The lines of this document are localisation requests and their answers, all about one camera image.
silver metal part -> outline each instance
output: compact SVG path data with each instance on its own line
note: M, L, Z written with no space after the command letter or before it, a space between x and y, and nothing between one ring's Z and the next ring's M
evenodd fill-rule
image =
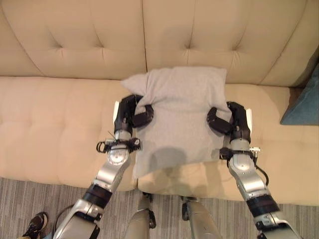
M150 210L149 197L143 195L139 202L138 211L132 216L126 229L124 239L150 238Z
M62 233L64 234L64 230L66 226L69 224L69 221L71 218L76 214L77 212L84 213L86 215L89 215L91 217L97 217L98 214L102 215L104 213L104 210L96 205L93 205L90 202L87 202L83 199L78 199L78 201L74 204L71 211L68 213L68 215L64 218L63 222L60 224L58 229L56 230L56 233L53 236L53 239L64 239L65 237L61 237Z
M232 150L249 150L249 142L243 139L231 141ZM270 195L267 186L257 174L253 160L247 154L234 154L228 163L229 172L245 201L261 195Z
M63 234L59 239L89 239L95 226L95 223L73 216L64 228Z
M118 130L114 134L115 139L120 139L120 140L130 140L132 135L125 131L125 130Z
M139 202L138 212L151 209L151 203L147 195L143 195Z
M274 231L263 232L263 239L303 239L292 228L277 228Z
M116 191L122 180L124 171L131 163L129 151L125 148L124 144L112 147L108 153L108 161L102 166L93 180L94 184L112 193Z
M249 150L253 153L255 158L258 158L260 147L250 147Z
M124 239L149 239L150 214L148 210L135 213L126 229Z
M187 202L187 213L192 239L222 239L212 216L201 203Z

person's foot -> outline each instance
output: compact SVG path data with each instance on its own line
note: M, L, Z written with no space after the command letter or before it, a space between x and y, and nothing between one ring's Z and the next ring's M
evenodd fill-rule
M26 230L26 233L23 235L23 237L29 236L31 239L36 239L42 231L46 224L48 223L48 215L45 212L38 213L35 215L28 226L28 229Z

floor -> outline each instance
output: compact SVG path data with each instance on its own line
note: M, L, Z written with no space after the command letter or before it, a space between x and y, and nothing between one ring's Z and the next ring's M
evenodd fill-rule
M32 215L49 213L47 231L57 213L82 197L83 188L47 185L0 178L0 239L14 239L24 233ZM120 239L130 217L135 213L141 193L137 190L117 192L106 207L100 221L100 239ZM224 239L256 239L257 231L251 214L243 202L201 199L211 212ZM319 207L280 205L287 219L304 239L319 238ZM181 219L178 196L154 195L153 211L157 227L152 239L191 239L189 222Z

beige couch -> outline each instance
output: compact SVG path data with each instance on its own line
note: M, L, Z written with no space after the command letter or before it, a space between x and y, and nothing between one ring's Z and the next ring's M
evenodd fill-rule
M204 65L227 68L227 100L253 110L274 198L319 205L319 127L279 124L318 44L318 0L0 0L0 176L87 187L129 94L119 80ZM120 190L241 200L221 161L132 168Z

wire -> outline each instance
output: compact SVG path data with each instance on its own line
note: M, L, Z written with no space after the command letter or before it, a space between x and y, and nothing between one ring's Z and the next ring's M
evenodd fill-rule
M264 170L262 170L260 167L258 167L258 165L256 165L256 168L265 176L265 178L266 178L266 186L268 186L269 177L268 177L267 173Z
M53 229L52 229L52 236L54 236L55 232L56 232L56 225L58 224L58 220L60 218L60 216L68 209L72 208L74 206L74 204L70 205L70 206L67 206L66 208L64 208L59 214L58 216L56 217L56 220L55 220L55 223L54 223L54 226L53 226Z

